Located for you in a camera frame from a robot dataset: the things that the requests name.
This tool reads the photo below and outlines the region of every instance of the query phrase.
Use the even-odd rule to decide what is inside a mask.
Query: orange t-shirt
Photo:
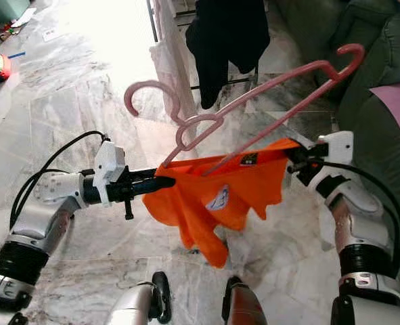
[[[156,220],[179,227],[186,248],[196,244],[211,265],[223,267],[228,250],[214,228],[220,224],[243,230],[251,207],[265,220],[266,206],[281,202],[287,164],[283,150],[298,146],[290,139],[282,139],[262,150],[241,153],[206,177],[201,174],[224,156],[160,166],[155,176],[174,178],[176,184],[144,195],[143,202]]]

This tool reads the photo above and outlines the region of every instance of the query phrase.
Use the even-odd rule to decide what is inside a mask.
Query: hanging clothes
[[[144,195],[143,202],[156,220],[179,227],[186,248],[196,245],[211,265],[223,267],[228,250],[214,228],[243,230],[250,208],[265,220],[266,206],[282,199],[284,150],[298,146],[282,139],[263,150],[241,153],[206,177],[201,174],[224,156],[171,162],[167,168],[159,167],[155,175],[172,177],[176,184]]]
[[[196,1],[186,43],[195,56],[203,109],[213,106],[228,82],[228,61],[248,73],[269,42],[263,0]]]

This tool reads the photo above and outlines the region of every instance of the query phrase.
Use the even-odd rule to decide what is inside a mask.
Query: black cable
[[[378,186],[386,194],[386,196],[388,196],[388,198],[392,202],[392,204],[397,212],[397,216],[398,216],[398,218],[397,218],[397,216],[395,214],[393,214],[390,209],[385,208],[385,210],[388,211],[388,213],[391,215],[391,218],[395,219],[395,221],[393,221],[393,223],[394,223],[395,227],[398,229],[395,232],[396,234],[398,234],[398,235],[396,235],[396,237],[398,237],[398,238],[395,238],[395,240],[398,242],[397,250],[394,251],[394,255],[393,255],[393,266],[395,269],[395,275],[397,275],[398,271],[400,269],[400,204],[398,203],[398,200],[395,198],[395,195],[381,181],[379,181],[373,175],[371,175],[371,174],[367,173],[366,171],[363,171],[357,167],[350,166],[350,165],[344,165],[344,164],[337,164],[335,162],[326,162],[326,161],[322,161],[320,159],[308,159],[307,162],[352,171],[352,172],[359,174],[359,175],[363,176],[364,178],[368,179],[370,182],[372,182],[373,184]]]
[[[67,144],[62,146],[59,150],[57,150],[57,152],[55,152],[55,154],[53,154],[52,156],[49,157],[48,161],[43,165],[43,167],[41,168],[40,171],[35,173],[29,179],[27,179],[27,181],[25,182],[25,184],[22,186],[22,188],[20,189],[20,191],[18,192],[18,194],[15,197],[14,204],[13,204],[12,210],[10,212],[10,229],[15,224],[16,219],[18,218],[19,214],[21,213],[21,210],[24,207],[26,200],[30,196],[30,193],[32,192],[32,189],[36,186],[37,182],[39,181],[39,178],[42,176],[42,174],[44,174],[47,171],[49,171],[49,169],[47,169],[48,166],[63,151],[65,151],[71,145],[75,144],[76,142],[78,142],[79,140],[83,139],[84,137],[88,137],[89,135],[93,135],[93,134],[100,135],[100,137],[102,138],[102,141],[104,141],[106,139],[106,136],[102,132],[99,132],[99,131],[88,131],[88,132],[85,132],[85,133],[81,134],[80,136],[74,138],[72,141],[68,142]]]

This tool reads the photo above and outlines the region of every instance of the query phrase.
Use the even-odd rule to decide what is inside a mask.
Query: black garment
[[[213,106],[228,81],[228,61],[243,74],[270,42],[263,0],[197,0],[186,43],[196,60],[201,106]]]

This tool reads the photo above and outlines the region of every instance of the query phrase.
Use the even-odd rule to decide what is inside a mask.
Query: green sofa
[[[359,70],[329,98],[338,102],[342,130],[355,134],[354,164],[382,180],[400,202],[400,128],[370,88],[400,83],[400,8],[395,0],[275,0],[307,62],[327,59],[336,68],[350,58],[336,49],[360,43]],[[326,77],[315,75],[319,84]],[[383,193],[366,182],[388,206]]]

